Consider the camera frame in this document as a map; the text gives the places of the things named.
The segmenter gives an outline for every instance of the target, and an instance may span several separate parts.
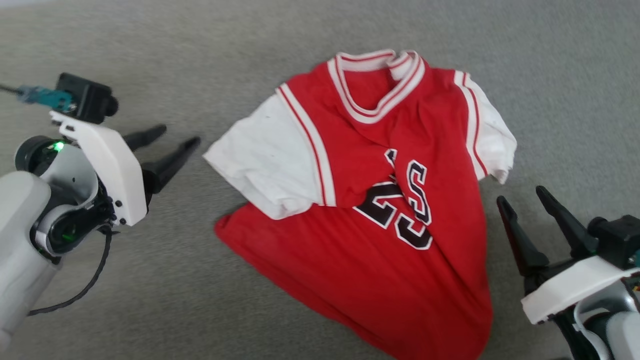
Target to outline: red stripe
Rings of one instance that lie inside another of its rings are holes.
[[[397,63],[397,64],[395,64],[395,65],[393,65],[393,66],[390,66],[389,68],[390,68],[390,69],[395,69],[396,67],[398,67],[398,66],[400,66],[400,65],[402,65],[402,64],[404,64],[404,63],[406,63],[406,62],[407,62],[407,60],[409,60],[410,58],[411,58],[411,56],[407,56],[403,61],[400,61],[399,63]]]
[[[471,93],[471,97],[474,98],[474,106],[476,107],[476,137],[474,138],[474,155],[476,156],[476,159],[478,160],[478,163],[482,167],[482,171],[484,172],[484,176],[487,176],[488,174],[487,174],[487,171],[486,171],[486,167],[484,167],[484,163],[482,162],[482,160],[480,160],[480,156],[478,156],[478,152],[476,150],[476,143],[478,141],[478,134],[480,133],[480,113],[478,112],[478,101],[476,99],[476,94],[474,93],[474,91],[472,89],[470,89],[469,87],[467,87],[467,77],[468,77],[468,74],[465,73],[465,77],[462,80],[462,86],[464,86],[465,88],[469,89],[469,92]]]
[[[384,108],[391,100],[395,99],[398,96],[398,94],[400,94],[402,92],[402,90],[404,90],[404,88],[406,88],[407,85],[409,85],[409,83],[411,82],[413,77],[418,73],[418,69],[420,69],[420,64],[418,64],[418,66],[415,67],[415,69],[411,73],[411,76],[409,76],[409,80],[407,80],[404,83],[404,85],[400,88],[400,90],[398,90],[395,95],[393,95],[392,97],[388,98],[387,101],[385,101],[385,103],[382,104],[382,106],[380,106],[380,110],[382,110],[382,108]]]
[[[309,139],[309,142],[311,143],[311,148],[313,148],[313,150],[314,150],[314,156],[316,157],[316,168],[318,169],[318,175],[320,177],[319,178],[319,180],[320,180],[320,189],[322,191],[322,202],[323,203],[321,205],[325,205],[326,204],[326,198],[324,196],[324,181],[323,181],[323,177],[322,177],[322,170],[320,169],[320,159],[318,158],[318,152],[316,150],[316,146],[314,145],[314,141],[313,141],[313,139],[311,139],[311,135],[309,134],[309,130],[305,126],[305,123],[302,122],[302,119],[300,118],[300,115],[298,115],[298,112],[296,111],[296,109],[293,108],[293,106],[291,105],[291,102],[289,101],[287,96],[284,94],[284,91],[282,91],[281,88],[278,88],[278,91],[280,92],[280,95],[284,98],[284,100],[287,102],[287,105],[289,106],[289,109],[294,113],[294,115],[296,116],[296,119],[298,119],[298,122],[300,123],[302,128],[305,130],[305,133],[307,134],[307,138]]]
[[[368,58],[362,58],[362,59],[350,58],[349,56],[346,56],[346,55],[340,55],[340,57],[347,61],[358,62],[358,61],[367,61],[367,60],[373,60],[378,58],[388,58],[389,56],[393,56],[393,55],[394,55],[393,53],[387,52],[380,55],[372,55]]]
[[[363,113],[362,111],[358,110],[356,108],[356,105],[353,104],[353,102],[351,100],[350,93],[348,91],[346,80],[344,79],[344,73],[340,71],[340,68],[338,68],[338,62],[335,61],[335,71],[338,73],[338,77],[340,78],[340,85],[342,86],[342,91],[344,91],[344,94],[345,94],[345,96],[347,98],[347,102],[349,103],[349,105],[351,106],[352,109],[354,109],[357,113],[359,113],[360,115],[362,115],[364,117],[375,117],[375,116],[377,116],[380,113],[380,111],[382,110],[382,108],[384,108],[391,100],[395,99],[397,97],[397,95],[400,92],[402,92],[402,90],[404,90],[404,88],[409,84],[409,82],[411,82],[411,79],[416,75],[416,73],[418,73],[418,69],[419,68],[420,68],[420,64],[418,64],[418,66],[413,70],[413,73],[409,77],[409,80],[407,80],[399,90],[393,89],[393,92],[395,92],[396,94],[393,95],[392,97],[390,97],[389,99],[387,99],[387,101],[385,101],[384,104],[382,104],[379,108],[376,108],[376,113],[375,114],[369,115],[369,114]]]

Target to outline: white sleeve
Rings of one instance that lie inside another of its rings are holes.
[[[272,219],[322,204],[312,145],[278,95],[236,122],[204,158]]]
[[[492,175],[500,184],[504,184],[513,168],[516,139],[484,91],[468,74],[456,71],[454,82],[467,100],[467,151],[474,164],[476,177],[480,180]]]

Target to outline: black number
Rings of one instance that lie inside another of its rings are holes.
[[[395,160],[395,153],[387,151],[385,156],[391,160]],[[411,189],[411,196],[407,197],[407,201],[412,206],[414,216],[419,222],[419,230],[415,229],[416,221],[411,217],[400,213],[396,218],[394,227],[396,229],[396,236],[419,250],[426,250],[431,246],[433,237],[427,229],[427,225],[431,223],[431,209],[427,203],[427,198],[424,190],[420,185],[424,185],[426,179],[427,168],[417,161],[413,160],[409,163],[406,171],[407,182]],[[367,191],[367,198],[365,202],[355,207],[354,209],[363,214],[369,220],[378,224],[380,227],[386,229],[393,221],[394,216],[397,213],[397,208],[385,199],[393,199],[396,197],[404,197],[400,187],[391,181],[375,184],[369,191]]]
[[[398,150],[389,149],[385,151],[385,158],[391,164],[391,166],[396,166],[396,155],[398,154]]]
[[[407,200],[415,211],[415,217],[424,222],[425,225],[429,225],[431,223],[431,210],[421,187],[421,185],[424,186],[426,177],[427,168],[418,161],[411,160],[406,168],[406,182],[409,184],[413,195],[409,196]]]
[[[419,250],[426,250],[431,246],[433,237],[427,229],[427,225],[422,224],[420,231],[413,230],[415,222],[405,214],[400,214],[396,220],[396,235],[407,244]]]
[[[369,189],[367,191],[367,198],[362,205],[356,206],[354,209],[386,229],[389,227],[389,224],[391,224],[397,208],[387,201],[380,201],[393,199],[395,197],[402,197],[400,187],[391,181],[385,181],[384,183],[375,184]]]

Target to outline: gray carpet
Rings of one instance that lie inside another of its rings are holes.
[[[0,0],[0,5],[10,1]],[[337,51],[415,49],[470,72],[518,139],[507,185],[483,181],[495,305],[481,359],[566,356],[532,326],[497,210],[503,194],[552,260],[567,246],[538,204],[544,184],[577,218],[640,215],[640,3],[451,0],[53,0],[0,8],[0,82],[53,86],[67,71],[112,86],[121,132],[165,123],[152,149],[199,134],[198,155],[292,74]],[[0,97],[0,173],[47,110]],[[29,318],[1,359],[387,359],[259,276],[212,233],[243,198],[199,156],[114,240],[96,287]],[[71,254],[38,305],[93,274],[99,236]]]

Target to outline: teal connector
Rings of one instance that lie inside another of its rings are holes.
[[[73,97],[68,92],[25,85],[20,86],[18,91],[18,101],[26,104],[41,104],[63,113],[74,111],[77,108]]]

